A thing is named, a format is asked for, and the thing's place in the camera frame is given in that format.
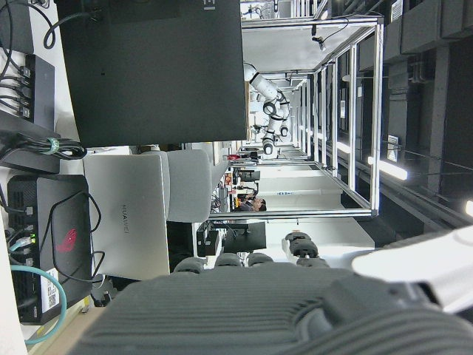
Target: blue cable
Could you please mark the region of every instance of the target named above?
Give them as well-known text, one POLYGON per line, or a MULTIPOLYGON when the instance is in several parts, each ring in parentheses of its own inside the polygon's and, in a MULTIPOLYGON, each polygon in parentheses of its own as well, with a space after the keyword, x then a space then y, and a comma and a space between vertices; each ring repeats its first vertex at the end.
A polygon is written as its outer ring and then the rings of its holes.
POLYGON ((10 251, 15 251, 16 249, 18 249, 21 246, 22 246, 21 243, 15 243, 10 247, 10 251))
POLYGON ((40 268, 33 268, 31 266, 23 266, 23 265, 11 265, 10 269, 12 271, 32 272, 32 273, 40 275, 42 277, 46 277, 59 290, 59 300, 61 301, 61 314, 59 314, 58 322, 49 331, 49 333, 43 335, 42 337, 36 338, 36 339, 25 340, 24 343, 26 345, 34 345, 34 344, 38 344, 39 342, 43 342, 46 339, 49 339, 50 337, 52 337, 52 335, 56 331, 58 331, 58 329, 62 326, 62 323, 64 322, 64 319, 66 318, 67 299, 66 299, 66 293, 64 292, 64 289, 62 288, 59 281, 57 281, 54 277, 49 275, 47 272, 41 270, 40 268))

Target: person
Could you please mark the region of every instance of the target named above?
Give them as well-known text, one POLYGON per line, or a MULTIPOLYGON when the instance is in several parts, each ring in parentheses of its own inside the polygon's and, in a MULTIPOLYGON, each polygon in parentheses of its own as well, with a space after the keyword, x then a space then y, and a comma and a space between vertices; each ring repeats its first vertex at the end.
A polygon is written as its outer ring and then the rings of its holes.
POLYGON ((254 200, 245 199, 235 212, 257 212, 266 211, 266 200, 264 198, 255 198, 254 200))

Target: laptop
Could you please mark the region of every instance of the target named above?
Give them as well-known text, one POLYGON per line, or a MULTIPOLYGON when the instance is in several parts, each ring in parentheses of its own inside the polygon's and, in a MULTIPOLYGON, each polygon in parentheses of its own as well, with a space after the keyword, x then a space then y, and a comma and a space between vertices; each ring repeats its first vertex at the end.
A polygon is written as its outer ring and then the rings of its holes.
MULTIPOLYGON (((84 169, 102 214, 92 233, 94 250, 105 251, 99 272, 134 280, 169 274, 161 157, 89 155, 84 169)), ((92 227, 97 220, 90 203, 92 227)))

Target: cable tie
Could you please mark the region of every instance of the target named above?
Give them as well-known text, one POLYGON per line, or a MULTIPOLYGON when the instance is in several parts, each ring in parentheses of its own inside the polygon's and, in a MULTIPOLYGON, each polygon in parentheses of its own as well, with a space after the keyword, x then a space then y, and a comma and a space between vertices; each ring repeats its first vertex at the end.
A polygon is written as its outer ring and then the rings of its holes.
POLYGON ((45 155, 52 155, 59 152, 59 141, 56 138, 48 138, 49 142, 51 142, 51 148, 48 152, 42 152, 45 155))

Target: cable bundle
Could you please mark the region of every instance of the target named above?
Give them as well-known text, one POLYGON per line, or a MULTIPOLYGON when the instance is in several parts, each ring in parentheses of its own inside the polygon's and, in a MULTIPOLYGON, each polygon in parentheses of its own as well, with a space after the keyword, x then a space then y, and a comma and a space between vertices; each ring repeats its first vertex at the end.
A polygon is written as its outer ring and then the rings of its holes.
POLYGON ((69 138, 46 138, 35 139, 18 133, 18 140, 10 147, 10 152, 15 150, 26 150, 38 154, 52 155, 64 160, 82 159, 87 154, 87 149, 69 138))

